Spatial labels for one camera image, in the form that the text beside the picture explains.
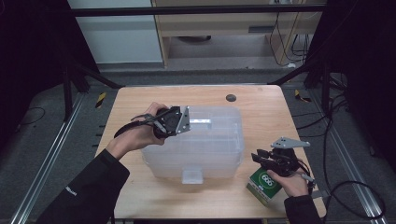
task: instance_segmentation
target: human hand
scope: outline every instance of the human hand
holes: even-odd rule
[[[167,109],[168,107],[166,105],[154,102],[143,114],[155,116],[157,111],[163,108]],[[133,121],[136,120],[143,121],[145,119],[135,118]],[[151,126],[141,125],[134,127],[112,139],[107,145],[106,149],[111,155],[119,160],[130,151],[137,150],[148,145],[163,145],[164,142],[164,138],[159,139],[154,135]]]
[[[301,174],[304,174],[303,169],[298,169],[288,177],[282,177],[272,170],[267,170],[267,174],[283,187],[289,197],[308,195],[307,182],[301,177]]]

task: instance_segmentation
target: translucent plastic container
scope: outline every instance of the translucent plastic container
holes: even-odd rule
[[[183,184],[233,177],[245,148],[242,120],[233,106],[190,106],[191,130],[168,137],[163,146],[142,149],[157,177],[180,177]]]

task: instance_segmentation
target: table top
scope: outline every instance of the table top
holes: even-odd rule
[[[233,94],[236,101],[228,102]],[[232,105],[239,108],[245,138],[244,159],[233,178],[205,179],[202,185],[183,185],[180,178],[155,177],[140,150],[120,162],[131,172],[120,192],[116,218],[271,218],[285,217],[282,189],[266,207],[247,189],[248,178],[260,167],[250,153],[270,150],[271,143],[285,136],[299,139],[282,90],[272,85],[155,86],[119,90],[97,150],[100,153],[114,133],[152,102],[171,105]],[[302,148],[298,158],[309,166]],[[326,209],[315,199],[319,215]]]

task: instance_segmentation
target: green box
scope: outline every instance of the green box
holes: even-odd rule
[[[282,189],[282,186],[273,180],[265,170],[259,168],[250,176],[247,189],[265,206]]]

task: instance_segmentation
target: black sleeve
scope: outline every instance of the black sleeve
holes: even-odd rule
[[[289,197],[285,200],[286,214],[290,224],[322,223],[311,196]]]
[[[103,150],[40,215],[42,223],[107,223],[129,171]]]

